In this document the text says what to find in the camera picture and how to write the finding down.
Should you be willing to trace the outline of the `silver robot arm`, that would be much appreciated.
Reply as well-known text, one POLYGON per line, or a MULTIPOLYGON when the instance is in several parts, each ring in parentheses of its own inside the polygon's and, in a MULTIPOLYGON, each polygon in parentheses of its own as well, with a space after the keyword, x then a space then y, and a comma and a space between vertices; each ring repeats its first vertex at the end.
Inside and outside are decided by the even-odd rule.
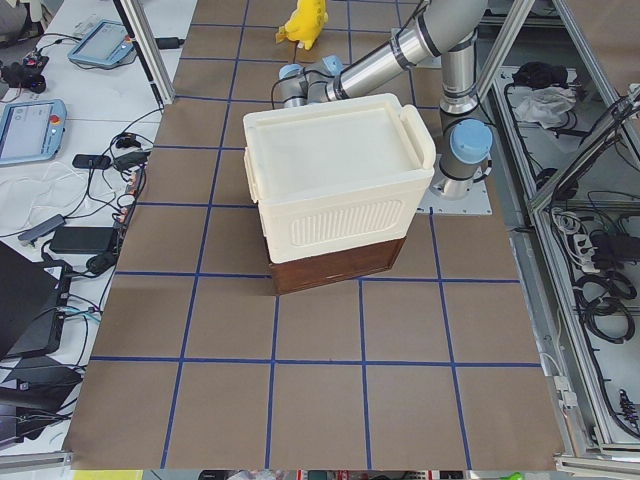
POLYGON ((462 199, 473 184, 486 180, 492 168, 493 137, 477 117, 483 83, 476 73, 476 39, 486 7, 484 1, 421 1, 382 45, 349 65, 336 55, 308 66, 286 65, 278 86, 284 104, 362 97, 404 71, 436 62, 441 70, 445 151, 430 189, 446 200, 462 199))

